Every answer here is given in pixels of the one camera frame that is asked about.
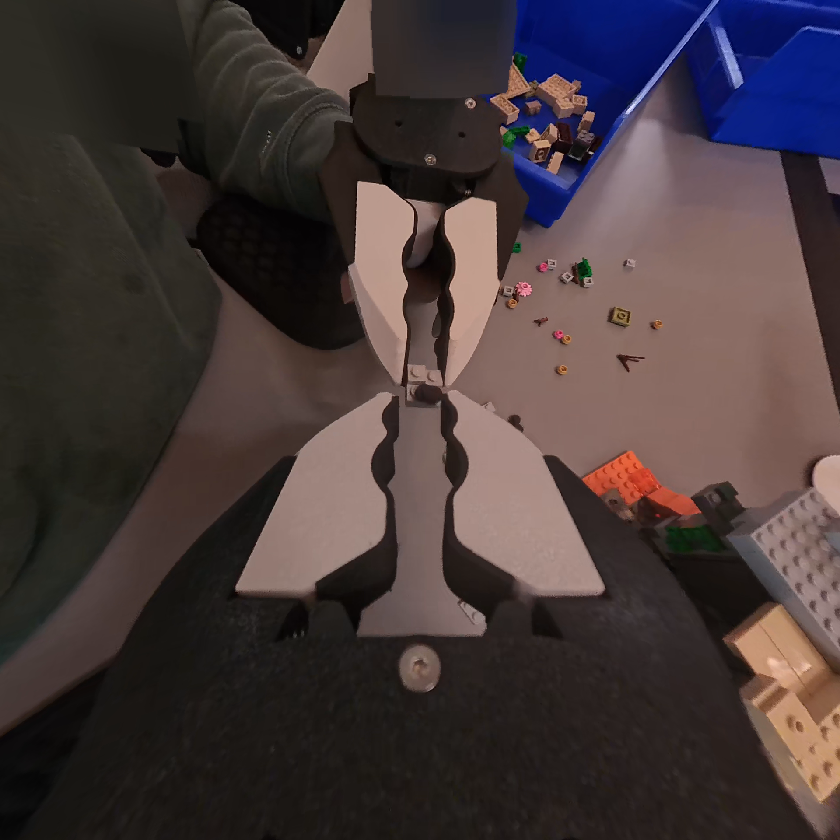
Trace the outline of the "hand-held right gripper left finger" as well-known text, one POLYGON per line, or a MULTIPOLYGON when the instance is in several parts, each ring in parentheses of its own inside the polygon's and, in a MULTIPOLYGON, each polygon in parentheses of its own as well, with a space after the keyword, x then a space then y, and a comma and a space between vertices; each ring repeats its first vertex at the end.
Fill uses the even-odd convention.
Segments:
POLYGON ((382 392, 298 451, 237 595, 339 602, 359 621, 391 590, 397 540, 389 484, 399 418, 398 398, 382 392))

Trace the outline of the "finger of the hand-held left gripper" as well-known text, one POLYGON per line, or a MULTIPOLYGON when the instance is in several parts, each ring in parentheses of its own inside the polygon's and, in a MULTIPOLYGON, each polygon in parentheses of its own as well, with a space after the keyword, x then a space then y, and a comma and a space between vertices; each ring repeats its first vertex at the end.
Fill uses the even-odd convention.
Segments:
POLYGON ((405 264, 416 228, 409 202, 387 185, 358 182, 350 286, 367 340, 395 385, 406 366, 405 264))
POLYGON ((435 353, 444 387, 451 387, 476 351, 497 297, 496 204, 472 196, 446 209, 434 255, 444 272, 435 353))

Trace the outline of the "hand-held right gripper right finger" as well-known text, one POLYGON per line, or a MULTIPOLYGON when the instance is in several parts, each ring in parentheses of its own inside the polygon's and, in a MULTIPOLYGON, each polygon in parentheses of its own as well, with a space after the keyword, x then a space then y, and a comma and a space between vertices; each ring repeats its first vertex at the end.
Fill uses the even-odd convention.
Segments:
POLYGON ((486 620, 509 601, 597 597, 604 582, 549 463, 506 420, 461 392, 443 398, 443 573, 486 620))

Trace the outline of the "grey four-stud base plate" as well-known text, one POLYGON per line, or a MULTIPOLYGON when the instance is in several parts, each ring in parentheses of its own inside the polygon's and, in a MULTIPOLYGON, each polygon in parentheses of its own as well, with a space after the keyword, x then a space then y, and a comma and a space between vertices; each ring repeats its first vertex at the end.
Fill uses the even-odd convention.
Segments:
POLYGON ((417 404, 413 399, 413 392, 416 384, 427 383, 436 385, 445 394, 445 378, 443 373, 437 369, 431 369, 424 364, 409 364, 406 367, 405 383, 405 405, 407 407, 434 407, 417 404))

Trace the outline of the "grey desk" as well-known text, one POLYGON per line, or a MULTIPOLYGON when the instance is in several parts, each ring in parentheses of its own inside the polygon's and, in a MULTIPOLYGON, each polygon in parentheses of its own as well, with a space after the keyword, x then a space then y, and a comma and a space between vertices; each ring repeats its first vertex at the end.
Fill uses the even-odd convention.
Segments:
MULTIPOLYGON (((553 280, 528 313, 497 304, 456 385, 499 414, 520 414, 542 451, 582 475, 633 449, 672 490, 729 480, 758 507, 838 452, 837 401, 781 157, 707 141, 684 58, 562 218, 523 233, 522 257, 589 257, 595 284, 553 280), (632 312, 629 327, 608 323, 614 306, 632 312), (616 354, 646 361, 627 373, 616 354), (559 364, 567 375, 555 374, 559 364)), ((388 388, 366 342, 305 350, 216 281, 223 303, 203 382, 100 560, 2 667, 2 732, 105 668, 216 519, 280 457, 388 388)))

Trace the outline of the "pile of tan bricks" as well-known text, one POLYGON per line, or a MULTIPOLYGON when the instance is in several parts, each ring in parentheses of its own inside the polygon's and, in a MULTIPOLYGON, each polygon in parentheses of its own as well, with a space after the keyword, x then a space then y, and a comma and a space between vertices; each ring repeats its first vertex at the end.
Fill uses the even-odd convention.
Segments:
POLYGON ((528 57, 511 58, 507 89, 489 99, 501 116, 501 148, 554 176, 572 176, 594 159, 604 137, 594 132, 595 112, 580 80, 554 73, 528 79, 528 57))

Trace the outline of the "blue plastic bin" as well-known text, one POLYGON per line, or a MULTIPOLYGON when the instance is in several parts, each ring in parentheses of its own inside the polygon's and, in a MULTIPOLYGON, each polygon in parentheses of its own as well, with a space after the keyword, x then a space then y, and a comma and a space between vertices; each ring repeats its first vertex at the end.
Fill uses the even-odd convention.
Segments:
POLYGON ((586 108, 560 118, 547 102, 530 114, 537 92, 511 98, 518 119, 506 126, 519 134, 503 142, 529 197, 526 216, 545 228, 561 218, 585 178, 630 128, 650 93, 704 23, 717 2, 533 1, 518 2, 513 56, 524 56, 522 77, 531 87, 553 77, 579 82, 586 108), (541 134, 564 123, 573 135, 584 111, 594 113, 594 143, 578 157, 564 153, 556 174, 548 162, 530 159, 527 130, 541 134))
POLYGON ((839 158, 839 2, 722 1, 686 47, 709 139, 839 158))

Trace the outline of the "grey green brick castle model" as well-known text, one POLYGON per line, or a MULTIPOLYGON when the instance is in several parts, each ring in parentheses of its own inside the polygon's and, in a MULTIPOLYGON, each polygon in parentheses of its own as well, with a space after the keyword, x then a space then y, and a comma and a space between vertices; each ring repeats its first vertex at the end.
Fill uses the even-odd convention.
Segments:
POLYGON ((675 493, 631 451, 583 482, 722 637, 785 784, 820 803, 838 795, 838 457, 819 460, 810 486, 765 507, 744 507, 728 481, 675 493))

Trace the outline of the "grey table with dark edge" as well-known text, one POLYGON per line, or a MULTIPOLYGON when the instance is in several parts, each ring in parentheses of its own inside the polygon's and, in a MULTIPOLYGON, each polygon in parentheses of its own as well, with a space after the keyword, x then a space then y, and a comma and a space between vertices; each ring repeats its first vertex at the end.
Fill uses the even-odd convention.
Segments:
POLYGON ((839 376, 838 160, 780 153, 805 272, 835 391, 839 376))

